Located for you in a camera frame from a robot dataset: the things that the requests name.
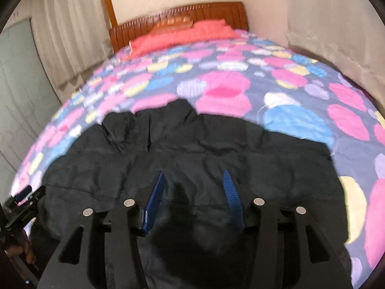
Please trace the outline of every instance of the wooden headboard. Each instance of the wooden headboard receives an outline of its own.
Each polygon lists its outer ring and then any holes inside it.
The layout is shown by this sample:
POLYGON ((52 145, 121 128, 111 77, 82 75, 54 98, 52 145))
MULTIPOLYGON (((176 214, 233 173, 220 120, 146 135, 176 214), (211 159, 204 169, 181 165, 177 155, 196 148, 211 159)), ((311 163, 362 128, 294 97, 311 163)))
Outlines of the wooden headboard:
POLYGON ((161 19, 174 16, 190 16, 194 22, 223 18, 233 29, 249 29, 242 2, 210 2, 175 6, 134 18, 121 25, 117 23, 112 0, 105 0, 105 5, 112 25, 110 37, 115 53, 128 46, 130 40, 149 33, 161 19))

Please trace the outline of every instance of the polka dot bedspread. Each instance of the polka dot bedspread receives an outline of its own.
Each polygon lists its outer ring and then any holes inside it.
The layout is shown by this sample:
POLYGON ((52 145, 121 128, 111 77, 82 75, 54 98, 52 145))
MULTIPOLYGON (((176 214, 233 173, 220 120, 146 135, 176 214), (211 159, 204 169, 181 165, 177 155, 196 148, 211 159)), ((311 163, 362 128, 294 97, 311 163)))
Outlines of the polka dot bedspread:
POLYGON ((128 60, 120 51, 53 116, 31 147, 11 194, 40 186, 50 163, 109 112, 137 112, 185 98, 199 113, 244 118, 271 131, 326 143, 345 190, 346 247, 358 288, 385 250, 385 120, 341 74, 271 41, 176 46, 128 60))

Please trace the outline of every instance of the silver screw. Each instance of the silver screw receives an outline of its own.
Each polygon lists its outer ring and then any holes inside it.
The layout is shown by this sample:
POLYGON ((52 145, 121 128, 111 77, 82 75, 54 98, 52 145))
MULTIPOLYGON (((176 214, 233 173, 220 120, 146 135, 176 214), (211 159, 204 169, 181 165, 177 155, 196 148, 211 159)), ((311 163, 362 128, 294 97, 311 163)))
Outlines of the silver screw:
POLYGON ((306 209, 302 206, 297 207, 295 210, 297 211, 298 214, 301 214, 301 215, 306 213, 306 209))
POLYGON ((254 199, 254 204, 259 206, 264 205, 264 200, 262 198, 256 198, 254 199))
POLYGON ((132 199, 127 199, 126 201, 124 201, 123 204, 124 206, 129 207, 129 206, 133 206, 135 204, 135 201, 132 199))
POLYGON ((92 208, 86 208, 84 211, 83 211, 83 215, 84 216, 90 216, 92 215, 94 211, 92 210, 92 208))

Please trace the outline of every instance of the black jacket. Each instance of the black jacket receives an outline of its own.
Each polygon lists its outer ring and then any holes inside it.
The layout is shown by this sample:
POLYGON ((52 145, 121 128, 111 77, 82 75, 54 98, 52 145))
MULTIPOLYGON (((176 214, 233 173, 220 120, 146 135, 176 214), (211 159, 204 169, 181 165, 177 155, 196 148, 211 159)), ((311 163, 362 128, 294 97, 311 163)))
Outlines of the black jacket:
POLYGON ((305 207, 350 272, 344 192, 326 145, 197 115, 185 100, 111 113, 85 131, 44 175, 40 221, 60 238, 85 208, 110 210, 162 170, 169 187, 153 230, 138 239, 150 288, 237 288, 255 243, 232 225, 225 169, 265 200, 305 207))

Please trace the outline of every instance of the pink pillowcase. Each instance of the pink pillowcase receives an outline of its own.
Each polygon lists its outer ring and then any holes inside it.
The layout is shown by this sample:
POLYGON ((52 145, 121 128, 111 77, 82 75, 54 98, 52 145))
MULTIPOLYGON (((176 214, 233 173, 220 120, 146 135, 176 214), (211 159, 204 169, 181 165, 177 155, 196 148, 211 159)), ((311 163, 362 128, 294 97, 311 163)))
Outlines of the pink pillowcase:
POLYGON ((226 26, 225 20, 204 20, 194 23, 195 28, 222 28, 226 26))
POLYGON ((129 58, 141 57, 153 51, 159 51, 176 45, 193 42, 240 38, 225 20, 205 20, 196 22, 192 28, 158 35, 146 34, 130 42, 129 58))

